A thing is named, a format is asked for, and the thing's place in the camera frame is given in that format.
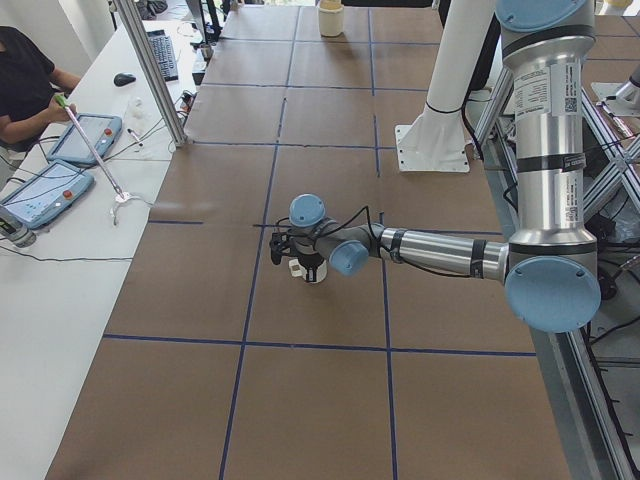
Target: cup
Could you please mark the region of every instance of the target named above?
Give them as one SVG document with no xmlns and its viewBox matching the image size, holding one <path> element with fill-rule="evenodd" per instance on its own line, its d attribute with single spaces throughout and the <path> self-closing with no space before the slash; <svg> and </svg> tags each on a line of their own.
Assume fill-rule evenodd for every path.
<svg viewBox="0 0 640 480">
<path fill-rule="evenodd" d="M 344 27 L 344 6 L 340 0 L 320 0 L 318 26 L 323 37 L 337 37 Z"/>
</svg>

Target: hand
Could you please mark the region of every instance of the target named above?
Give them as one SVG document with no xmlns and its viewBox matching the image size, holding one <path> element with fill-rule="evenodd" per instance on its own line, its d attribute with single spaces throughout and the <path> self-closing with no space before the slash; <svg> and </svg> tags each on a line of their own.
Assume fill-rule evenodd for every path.
<svg viewBox="0 0 640 480">
<path fill-rule="evenodd" d="M 71 111 L 75 115 L 76 113 L 75 104 L 72 103 L 71 105 L 69 105 L 69 108 L 71 108 Z M 46 112 L 47 112 L 47 118 L 49 120 L 49 123 L 66 122 L 67 120 L 69 120 L 69 115 L 67 115 L 67 112 L 64 108 L 58 105 L 58 102 L 56 102 L 55 96 L 51 97 L 51 100 L 49 101 L 49 106 L 47 107 Z"/>
</svg>

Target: blue tablet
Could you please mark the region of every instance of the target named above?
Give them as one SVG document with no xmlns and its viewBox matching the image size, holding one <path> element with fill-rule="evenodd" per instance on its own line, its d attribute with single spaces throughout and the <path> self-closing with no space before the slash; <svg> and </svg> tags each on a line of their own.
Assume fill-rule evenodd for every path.
<svg viewBox="0 0 640 480">
<path fill-rule="evenodd" d="M 77 119 L 97 152 L 104 157 L 122 131 L 122 119 L 110 115 L 87 113 L 77 115 Z M 96 164 L 91 150 L 73 124 L 67 127 L 49 151 L 47 160 L 49 162 L 62 160 L 79 167 L 91 167 Z"/>
<path fill-rule="evenodd" d="M 84 170 L 56 160 L 20 188 L 2 199 L 2 204 L 31 229 L 50 223 L 93 185 Z"/>
</svg>

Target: white desk surface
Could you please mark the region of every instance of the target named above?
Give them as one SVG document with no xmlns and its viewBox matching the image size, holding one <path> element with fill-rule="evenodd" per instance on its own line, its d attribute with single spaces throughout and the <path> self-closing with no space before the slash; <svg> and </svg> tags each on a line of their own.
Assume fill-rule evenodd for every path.
<svg viewBox="0 0 640 480">
<path fill-rule="evenodd" d="M 146 22 L 148 30 L 165 29 L 173 40 L 180 80 L 167 82 L 171 98 L 195 92 L 191 69 L 195 54 L 191 28 L 183 22 Z M 117 88 L 113 77 L 130 72 L 137 81 Z M 108 154 L 132 143 L 127 128 L 148 131 L 161 116 L 124 28 L 119 28 L 84 75 L 70 100 L 78 112 L 118 115 L 123 134 Z M 135 110 L 129 108 L 138 103 Z M 52 125 L 43 137 L 60 134 Z M 53 144 L 45 144 L 45 149 Z M 161 129 L 136 151 L 129 149 L 107 165 L 125 191 L 153 202 L 171 160 L 171 137 Z M 21 168 L 37 172 L 46 161 L 38 148 Z M 109 209 L 115 192 L 98 168 L 92 190 L 38 233 L 21 251 L 43 258 L 131 257 L 149 207 L 135 201 L 118 212 L 114 226 Z M 16 176 L 31 175 L 19 171 Z M 17 184 L 10 183 L 1 196 Z M 10 247 L 8 241 L 0 245 Z M 111 314 L 130 261 L 41 263 L 0 251 L 0 478 L 42 479 L 56 453 L 78 394 Z"/>
</svg>

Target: brown cardboard floor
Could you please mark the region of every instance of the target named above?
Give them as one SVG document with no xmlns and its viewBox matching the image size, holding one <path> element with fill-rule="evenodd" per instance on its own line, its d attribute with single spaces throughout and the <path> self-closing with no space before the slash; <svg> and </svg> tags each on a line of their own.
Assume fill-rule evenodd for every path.
<svg viewBox="0 0 640 480">
<path fill-rule="evenodd" d="M 497 283 L 370 260 L 308 286 L 271 264 L 269 225 L 305 192 L 339 220 L 367 204 L 501 241 L 482 164 L 398 172 L 392 129 L 422 110 L 436 12 L 348 8 L 335 39 L 315 15 L 231 15 L 48 478 L 569 477 Z M 585 84 L 626 80 L 638 27 L 599 20 Z"/>
</svg>

